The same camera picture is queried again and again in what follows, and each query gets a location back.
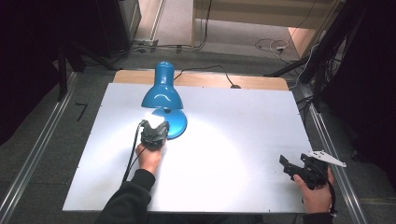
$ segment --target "metal rail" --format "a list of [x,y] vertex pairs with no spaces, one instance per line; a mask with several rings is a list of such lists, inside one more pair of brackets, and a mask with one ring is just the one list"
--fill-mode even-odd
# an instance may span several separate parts
[[[304,97],[312,95],[312,91],[309,89],[308,85],[301,86]],[[318,130],[318,134],[322,141],[324,150],[339,160],[337,151],[332,143],[332,139],[327,131],[327,128],[324,124],[323,118],[321,114],[317,112],[313,105],[310,106],[309,111],[311,113],[312,119],[315,122],[315,125]],[[346,202],[346,206],[349,210],[349,214],[352,217],[353,223],[355,224],[368,224],[367,218],[364,215],[363,210],[361,209],[361,204],[359,202],[358,197],[356,196],[355,190],[352,187],[352,184],[347,177],[347,172],[344,168],[332,165],[332,171],[334,172],[335,179],[337,180],[340,190],[343,193],[344,200]]]
[[78,74],[73,72],[68,80],[68,87],[69,91],[67,92],[66,96],[62,99],[61,102],[58,102],[54,107],[49,119],[41,132],[38,136],[35,145],[33,146],[29,156],[27,157],[25,163],[23,164],[20,172],[18,173],[17,177],[12,182],[11,186],[9,187],[6,197],[1,203],[0,207],[0,223],[7,224],[9,219],[11,218],[12,213],[14,212],[15,207],[17,206],[18,201],[20,200],[26,186],[37,167],[41,156],[43,155],[47,144],[54,132],[58,121],[60,120],[64,109],[66,108],[70,97],[73,94],[75,89],[76,83],[78,81]]

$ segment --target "lamp base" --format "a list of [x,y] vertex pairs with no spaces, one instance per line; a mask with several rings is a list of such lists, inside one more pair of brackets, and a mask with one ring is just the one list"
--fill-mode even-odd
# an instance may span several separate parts
[[181,110],[165,112],[163,109],[156,109],[152,114],[163,117],[165,121],[169,122],[168,139],[175,139],[181,136],[187,128],[187,118]]

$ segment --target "blue desk lamp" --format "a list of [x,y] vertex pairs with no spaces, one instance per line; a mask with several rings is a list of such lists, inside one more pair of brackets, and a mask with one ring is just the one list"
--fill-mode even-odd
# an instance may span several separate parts
[[169,122],[168,139],[179,137],[187,127],[187,118],[181,111],[183,103],[174,88],[174,75],[175,67],[171,63],[157,63],[154,86],[142,102],[143,107],[158,108],[152,115],[163,117]]

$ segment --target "lamp shade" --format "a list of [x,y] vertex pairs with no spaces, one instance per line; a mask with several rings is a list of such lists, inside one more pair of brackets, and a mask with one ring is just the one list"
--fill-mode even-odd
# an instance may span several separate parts
[[182,109],[183,103],[174,88],[175,67],[168,62],[155,66],[154,86],[146,93],[142,106],[147,108]]

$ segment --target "power cord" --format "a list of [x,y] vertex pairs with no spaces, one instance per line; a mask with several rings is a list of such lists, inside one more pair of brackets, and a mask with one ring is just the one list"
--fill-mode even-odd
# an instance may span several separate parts
[[128,178],[129,173],[131,172],[132,167],[134,166],[134,163],[136,162],[137,158],[139,158],[140,154],[144,151],[144,150],[142,150],[142,152],[139,153],[139,155],[137,155],[136,159],[134,159],[134,151],[135,151],[135,149],[136,149],[137,136],[139,135],[140,127],[143,125],[144,122],[145,122],[145,121],[142,120],[142,121],[140,121],[140,123],[137,125],[136,133],[134,134],[134,145],[133,145],[133,147],[132,147],[131,156],[130,156],[130,158],[129,158],[128,165],[127,165],[127,167],[126,167],[125,174],[124,174],[124,176],[123,176],[123,179],[122,179],[122,182],[121,182],[121,183],[123,183],[123,182],[126,181],[126,179]]
[[233,82],[230,80],[230,78],[228,77],[227,71],[225,70],[225,68],[221,65],[213,65],[213,66],[208,66],[208,67],[199,67],[199,68],[186,68],[180,71],[180,73],[174,78],[174,80],[176,80],[178,77],[181,76],[181,74],[183,74],[183,72],[185,71],[192,71],[192,70],[202,70],[202,69],[210,69],[210,68],[214,68],[214,67],[219,67],[223,70],[223,72],[225,73],[225,76],[227,77],[228,81],[231,83],[231,88],[234,89],[240,89],[240,87],[238,85],[233,84]]
[[293,88],[295,88],[295,87],[297,86],[298,80],[300,79],[300,76],[303,74],[303,72],[304,72],[305,69],[306,69],[306,66],[308,65],[309,61],[311,60],[312,54],[313,54],[313,52],[314,52],[313,50],[314,50],[314,48],[315,48],[317,45],[319,45],[319,44],[316,44],[316,45],[314,45],[314,46],[311,48],[308,61],[306,61],[306,64],[305,64],[305,66],[304,66],[304,70],[300,73],[299,76],[297,76],[295,85],[292,86],[292,87],[289,87],[289,90],[290,90],[290,89],[293,89]]

